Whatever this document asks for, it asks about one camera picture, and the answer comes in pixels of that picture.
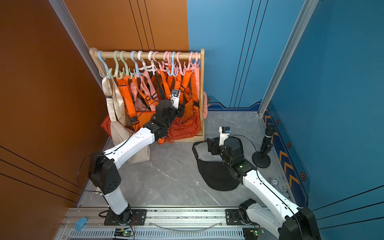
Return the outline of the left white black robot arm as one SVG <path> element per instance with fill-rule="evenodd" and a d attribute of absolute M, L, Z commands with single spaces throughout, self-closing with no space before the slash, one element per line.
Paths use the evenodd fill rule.
<path fill-rule="evenodd" d="M 91 155 L 88 177 L 101 190 L 109 210 L 121 222 L 128 222 L 132 213 L 120 188 L 122 179 L 119 168 L 143 148 L 166 138 L 172 123 L 176 118 L 181 118 L 184 111 L 185 104 L 177 106 L 175 100 L 161 100 L 150 121 L 136 133 L 104 153 Z"/>

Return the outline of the dark orange sling bag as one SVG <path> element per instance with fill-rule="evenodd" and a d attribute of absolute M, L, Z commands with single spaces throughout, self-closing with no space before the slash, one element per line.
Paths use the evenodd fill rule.
<path fill-rule="evenodd" d="M 171 143 L 174 140 L 188 139 L 196 136 L 201 131 L 200 120 L 200 87 L 194 71 L 188 70 L 184 75 L 170 77 L 158 71 L 166 91 L 166 98 L 171 97 L 172 90 L 180 91 L 179 106 L 185 107 L 183 116 L 177 117 L 168 132 L 166 138 L 158 140 L 158 143 Z"/>

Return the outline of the bright orange sling bag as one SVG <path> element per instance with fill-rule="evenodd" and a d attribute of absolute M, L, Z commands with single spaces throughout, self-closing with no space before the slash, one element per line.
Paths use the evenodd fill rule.
<path fill-rule="evenodd" d="M 156 102 L 156 105 L 158 106 L 159 102 L 161 100 L 164 100 L 165 97 L 160 96 L 160 90 L 158 89 L 159 85 L 154 83 L 155 77 L 150 76 L 150 78 L 155 87 L 155 90 L 158 93 L 159 101 Z M 139 130 L 139 128 L 143 127 L 144 124 L 150 121 L 151 117 L 155 114 L 156 111 L 152 112 L 152 111 L 135 110 L 134 101 L 133 101 L 133 97 L 130 89 L 130 84 L 132 83 L 132 79 L 130 79 L 128 76 L 123 77 L 122 79 L 118 79 L 117 83 L 118 83 L 118 89 L 123 98 L 123 106 L 124 106 L 124 111 L 126 113 L 126 117 L 128 120 L 128 126 L 130 129 L 137 131 Z"/>

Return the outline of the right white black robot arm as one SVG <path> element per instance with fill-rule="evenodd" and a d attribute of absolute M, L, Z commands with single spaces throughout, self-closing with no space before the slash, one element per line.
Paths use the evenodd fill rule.
<path fill-rule="evenodd" d="M 219 155 L 226 163 L 230 178 L 251 190 L 266 206 L 253 200 L 246 201 L 245 222 L 260 225 L 279 240 L 319 240 L 321 238 L 315 215 L 309 208 L 300 208 L 270 183 L 257 168 L 244 157 L 240 139 L 229 137 L 220 143 L 218 138 L 208 139 L 208 151 Z"/>

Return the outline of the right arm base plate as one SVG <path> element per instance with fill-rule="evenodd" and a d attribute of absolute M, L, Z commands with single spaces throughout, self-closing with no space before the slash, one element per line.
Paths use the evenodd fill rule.
<path fill-rule="evenodd" d="M 225 209 L 226 224 L 228 226 L 249 226 L 255 223 L 251 222 L 245 215 L 245 212 L 240 209 Z"/>

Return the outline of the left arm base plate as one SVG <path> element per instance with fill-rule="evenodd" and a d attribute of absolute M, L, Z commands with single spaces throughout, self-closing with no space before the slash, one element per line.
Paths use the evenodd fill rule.
<path fill-rule="evenodd" d="M 105 226 L 143 226 L 147 217 L 145 209 L 128 209 L 120 215 L 115 214 L 112 210 L 108 210 L 104 225 Z"/>

